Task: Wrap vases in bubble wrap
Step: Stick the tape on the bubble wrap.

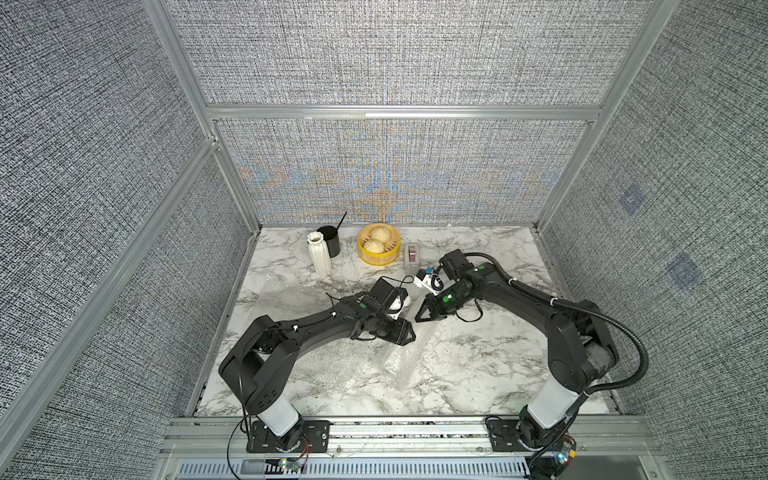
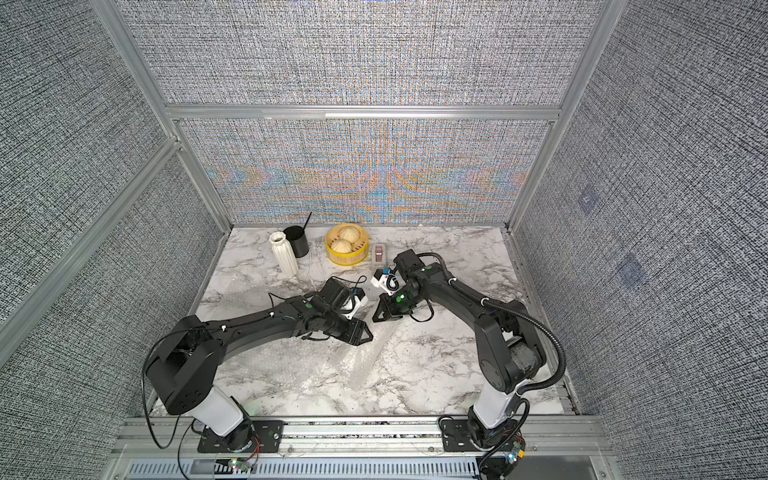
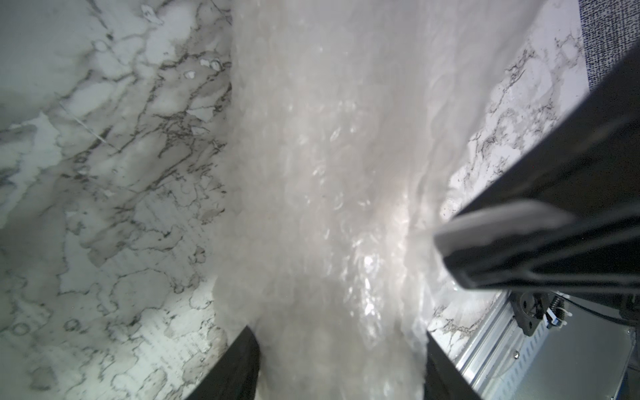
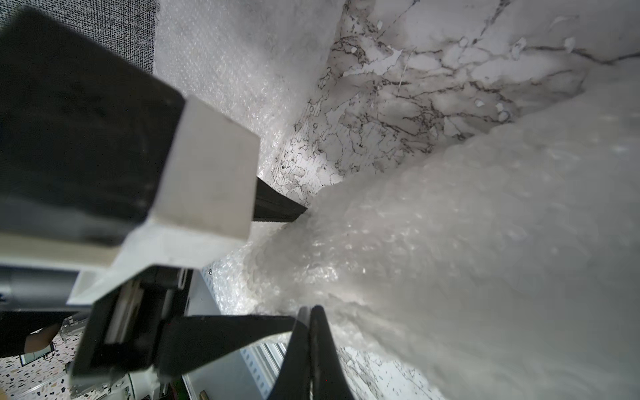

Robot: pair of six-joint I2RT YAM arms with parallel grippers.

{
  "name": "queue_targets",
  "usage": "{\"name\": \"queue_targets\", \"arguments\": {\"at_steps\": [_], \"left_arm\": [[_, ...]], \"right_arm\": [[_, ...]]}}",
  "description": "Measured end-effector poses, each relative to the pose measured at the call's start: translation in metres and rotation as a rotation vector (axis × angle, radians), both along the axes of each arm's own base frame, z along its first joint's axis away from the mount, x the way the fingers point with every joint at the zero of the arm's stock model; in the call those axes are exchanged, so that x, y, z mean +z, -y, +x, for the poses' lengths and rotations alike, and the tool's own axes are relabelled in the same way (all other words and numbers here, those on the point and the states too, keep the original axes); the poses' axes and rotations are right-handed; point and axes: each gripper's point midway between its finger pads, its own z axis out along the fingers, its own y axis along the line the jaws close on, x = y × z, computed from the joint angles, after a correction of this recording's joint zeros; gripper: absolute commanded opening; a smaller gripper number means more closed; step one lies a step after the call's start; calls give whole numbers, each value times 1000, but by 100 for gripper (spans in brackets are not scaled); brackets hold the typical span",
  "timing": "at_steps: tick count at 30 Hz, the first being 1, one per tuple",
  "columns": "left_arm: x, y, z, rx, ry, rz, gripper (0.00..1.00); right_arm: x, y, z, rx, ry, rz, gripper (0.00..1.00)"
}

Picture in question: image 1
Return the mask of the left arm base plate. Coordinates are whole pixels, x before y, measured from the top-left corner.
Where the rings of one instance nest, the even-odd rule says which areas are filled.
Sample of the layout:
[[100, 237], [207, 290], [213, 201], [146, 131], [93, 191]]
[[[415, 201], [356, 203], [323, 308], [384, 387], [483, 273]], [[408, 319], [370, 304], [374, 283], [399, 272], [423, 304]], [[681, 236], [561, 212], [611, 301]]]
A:
[[276, 435], [260, 420], [251, 423], [248, 453], [286, 453], [298, 456], [301, 453], [326, 453], [330, 438], [331, 423], [326, 420], [300, 419], [284, 435]]

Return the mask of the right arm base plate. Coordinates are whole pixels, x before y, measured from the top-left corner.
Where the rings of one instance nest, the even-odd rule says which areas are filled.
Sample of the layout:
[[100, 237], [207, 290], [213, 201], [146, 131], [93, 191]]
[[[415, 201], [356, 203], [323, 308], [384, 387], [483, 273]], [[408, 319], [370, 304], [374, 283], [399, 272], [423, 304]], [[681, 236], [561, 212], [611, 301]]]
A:
[[536, 452], [542, 447], [538, 425], [532, 420], [488, 416], [484, 426], [493, 452]]

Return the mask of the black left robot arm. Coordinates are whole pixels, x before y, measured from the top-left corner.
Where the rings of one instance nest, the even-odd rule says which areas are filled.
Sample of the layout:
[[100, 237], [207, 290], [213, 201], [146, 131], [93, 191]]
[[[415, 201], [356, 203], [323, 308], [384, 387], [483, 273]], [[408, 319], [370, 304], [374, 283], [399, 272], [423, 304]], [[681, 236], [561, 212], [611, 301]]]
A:
[[278, 438], [298, 437], [302, 417], [284, 395], [298, 359], [343, 339], [405, 346], [415, 340], [411, 323], [401, 317], [408, 305], [405, 287], [380, 278], [370, 290], [334, 300], [312, 315], [283, 321], [262, 315], [224, 357], [218, 373], [247, 416], [257, 417]]

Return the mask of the white ribbed wide vase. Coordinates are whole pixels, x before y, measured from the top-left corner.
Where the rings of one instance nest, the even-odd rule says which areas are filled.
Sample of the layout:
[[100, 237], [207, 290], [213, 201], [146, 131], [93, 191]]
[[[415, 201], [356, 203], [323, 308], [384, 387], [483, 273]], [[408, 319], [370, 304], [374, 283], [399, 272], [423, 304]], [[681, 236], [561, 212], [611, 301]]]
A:
[[405, 347], [393, 347], [384, 363], [396, 390], [425, 390], [444, 380], [450, 366], [442, 338], [420, 337]]

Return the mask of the white ribbed slim vase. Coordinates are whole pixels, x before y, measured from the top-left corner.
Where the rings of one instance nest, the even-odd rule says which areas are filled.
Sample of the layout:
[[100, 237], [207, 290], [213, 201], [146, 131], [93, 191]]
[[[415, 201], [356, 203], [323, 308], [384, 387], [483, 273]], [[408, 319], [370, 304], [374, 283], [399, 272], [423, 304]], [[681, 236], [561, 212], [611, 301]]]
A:
[[319, 231], [307, 235], [310, 257], [319, 278], [326, 278], [332, 272], [330, 253], [324, 236]]

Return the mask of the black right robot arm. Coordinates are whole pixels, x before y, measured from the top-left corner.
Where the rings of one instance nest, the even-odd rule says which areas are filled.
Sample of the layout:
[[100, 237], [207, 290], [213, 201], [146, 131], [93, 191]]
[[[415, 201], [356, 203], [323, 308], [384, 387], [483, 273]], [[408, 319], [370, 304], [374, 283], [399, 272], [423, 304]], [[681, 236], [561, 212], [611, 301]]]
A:
[[588, 398], [589, 388], [619, 360], [607, 322], [589, 302], [574, 308], [557, 306], [553, 297], [513, 279], [485, 253], [453, 250], [440, 259], [438, 270], [453, 283], [426, 295], [416, 314], [417, 322], [458, 316], [465, 304], [485, 301], [545, 335], [549, 377], [521, 410], [515, 430], [524, 448], [547, 448], [565, 433], [568, 422]]

